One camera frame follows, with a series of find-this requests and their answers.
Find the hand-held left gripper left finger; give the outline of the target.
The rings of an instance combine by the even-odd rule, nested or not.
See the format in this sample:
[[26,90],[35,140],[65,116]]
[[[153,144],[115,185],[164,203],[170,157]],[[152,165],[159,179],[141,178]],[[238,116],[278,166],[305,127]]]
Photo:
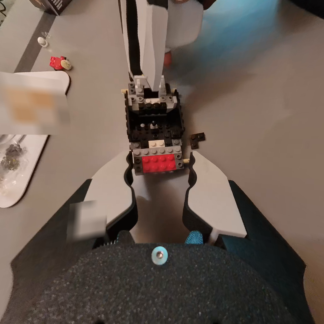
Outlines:
[[91,179],[85,202],[91,202],[90,215],[104,221],[108,232],[130,231],[138,221],[132,169],[132,153],[120,153]]

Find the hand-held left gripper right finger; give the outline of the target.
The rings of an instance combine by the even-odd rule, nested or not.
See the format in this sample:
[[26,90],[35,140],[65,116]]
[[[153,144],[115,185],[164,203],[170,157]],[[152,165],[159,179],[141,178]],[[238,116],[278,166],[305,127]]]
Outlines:
[[190,153],[188,169],[184,226],[199,232],[207,244],[214,244],[220,235],[245,238],[247,231],[227,176],[196,151]]

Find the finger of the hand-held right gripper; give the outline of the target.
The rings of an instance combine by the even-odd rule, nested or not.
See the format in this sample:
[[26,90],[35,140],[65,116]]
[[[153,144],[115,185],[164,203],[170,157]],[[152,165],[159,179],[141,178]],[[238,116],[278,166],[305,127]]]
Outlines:
[[124,38],[129,78],[142,75],[138,39],[138,16],[135,0],[119,0],[119,15]]
[[140,69],[152,91],[158,91],[164,65],[168,10],[138,0]]

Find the black grey toy brick model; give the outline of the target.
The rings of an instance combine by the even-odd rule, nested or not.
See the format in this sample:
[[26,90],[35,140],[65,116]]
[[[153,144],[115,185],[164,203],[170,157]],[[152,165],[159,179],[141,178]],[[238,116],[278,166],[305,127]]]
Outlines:
[[127,136],[136,176],[183,170],[185,132],[180,95],[161,77],[152,91],[144,75],[130,76],[125,98]]

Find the small black angled brick plate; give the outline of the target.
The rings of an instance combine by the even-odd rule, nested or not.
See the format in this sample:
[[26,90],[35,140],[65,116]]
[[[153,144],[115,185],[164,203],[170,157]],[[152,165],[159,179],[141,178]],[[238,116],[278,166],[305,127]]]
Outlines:
[[199,149],[199,143],[201,141],[205,141],[205,133],[200,132],[200,133],[195,133],[190,135],[190,146],[192,150]]

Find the dark toy brick box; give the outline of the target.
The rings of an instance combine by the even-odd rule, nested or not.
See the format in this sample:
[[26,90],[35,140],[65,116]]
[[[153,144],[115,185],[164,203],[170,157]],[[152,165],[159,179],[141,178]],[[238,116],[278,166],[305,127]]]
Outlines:
[[72,0],[30,0],[30,2],[43,12],[60,16]]

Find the red brick piece with tan wheel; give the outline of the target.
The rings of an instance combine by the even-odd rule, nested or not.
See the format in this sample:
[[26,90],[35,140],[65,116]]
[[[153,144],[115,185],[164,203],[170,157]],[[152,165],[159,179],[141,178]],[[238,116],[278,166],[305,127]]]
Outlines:
[[55,71],[71,70],[72,69],[71,63],[64,56],[61,56],[61,57],[51,56],[49,65]]

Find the white board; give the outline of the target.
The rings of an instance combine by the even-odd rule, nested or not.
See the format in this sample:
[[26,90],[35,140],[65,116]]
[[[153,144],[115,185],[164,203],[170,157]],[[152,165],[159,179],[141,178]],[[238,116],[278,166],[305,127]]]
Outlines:
[[[16,72],[16,74],[60,80],[65,94],[67,94],[71,84],[70,76],[64,71]],[[23,147],[27,149],[24,155],[27,159],[26,167],[18,170],[18,175],[13,181],[12,186],[1,192],[1,208],[12,207],[23,198],[31,183],[48,138],[49,135],[27,135],[24,138],[23,136],[20,137],[20,144],[24,144]]]

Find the clear bag of brick parts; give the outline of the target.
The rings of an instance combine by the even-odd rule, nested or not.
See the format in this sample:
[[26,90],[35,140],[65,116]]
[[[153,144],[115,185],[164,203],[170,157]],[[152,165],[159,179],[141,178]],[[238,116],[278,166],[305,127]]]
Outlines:
[[0,193],[8,196],[23,176],[29,161],[26,158],[28,149],[23,144],[26,135],[15,135],[3,144],[0,162]]

